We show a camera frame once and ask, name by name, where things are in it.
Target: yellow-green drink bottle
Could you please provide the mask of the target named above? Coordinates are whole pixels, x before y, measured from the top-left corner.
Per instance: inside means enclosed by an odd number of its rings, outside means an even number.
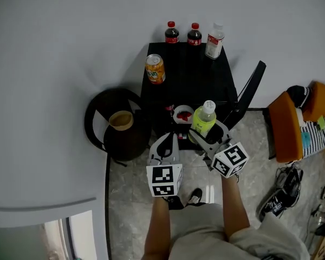
[[[212,100],[207,100],[201,107],[196,109],[191,128],[203,137],[206,137],[216,123],[217,115],[215,109],[216,104]]]

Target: bottle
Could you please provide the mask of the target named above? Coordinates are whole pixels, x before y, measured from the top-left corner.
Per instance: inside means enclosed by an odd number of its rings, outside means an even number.
[[[191,30],[188,32],[188,44],[191,46],[200,46],[202,42],[202,34],[198,30],[199,23],[192,23]]]
[[[179,42],[179,31],[174,27],[174,21],[167,23],[168,29],[165,31],[165,42],[166,43],[178,43]]]
[[[218,58],[222,51],[223,39],[223,26],[214,23],[212,31],[208,34],[205,55],[213,60]]]
[[[200,133],[204,138],[216,123],[217,115],[215,109],[216,104],[212,100],[207,100],[194,113],[191,128]]]

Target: black sneaker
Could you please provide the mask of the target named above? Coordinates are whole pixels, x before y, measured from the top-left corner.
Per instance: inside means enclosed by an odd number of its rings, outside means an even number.
[[[190,199],[188,201],[188,203],[186,204],[186,206],[190,205],[190,204],[198,204],[201,201],[202,198],[202,190],[200,188],[196,188],[190,196]]]

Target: person's right arm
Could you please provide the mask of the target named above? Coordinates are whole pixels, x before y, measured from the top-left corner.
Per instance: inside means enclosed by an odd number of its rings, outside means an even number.
[[[250,227],[247,212],[242,203],[237,178],[222,177],[224,229],[228,239],[235,232]]]

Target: person's left arm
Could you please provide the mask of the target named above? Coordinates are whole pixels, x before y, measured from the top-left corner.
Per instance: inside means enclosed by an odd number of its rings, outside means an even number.
[[[156,197],[142,260],[167,260],[170,254],[170,214],[168,203]]]

